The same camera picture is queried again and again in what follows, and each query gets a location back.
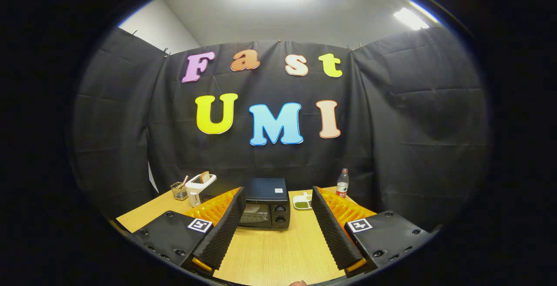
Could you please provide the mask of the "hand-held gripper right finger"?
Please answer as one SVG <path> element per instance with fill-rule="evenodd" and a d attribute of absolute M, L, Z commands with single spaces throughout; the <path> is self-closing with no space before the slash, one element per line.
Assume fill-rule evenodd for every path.
<path fill-rule="evenodd" d="M 437 234 L 397 212 L 372 212 L 316 186 L 312 209 L 336 266 L 347 276 L 402 260 Z"/>

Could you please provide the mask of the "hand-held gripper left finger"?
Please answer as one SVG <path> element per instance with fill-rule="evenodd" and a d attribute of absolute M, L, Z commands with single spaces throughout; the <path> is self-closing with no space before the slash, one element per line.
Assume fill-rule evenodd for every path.
<path fill-rule="evenodd" d="M 167 262 L 211 276 L 219 270 L 244 213 L 244 190 L 231 189 L 186 214 L 166 211 L 131 236 Z"/>

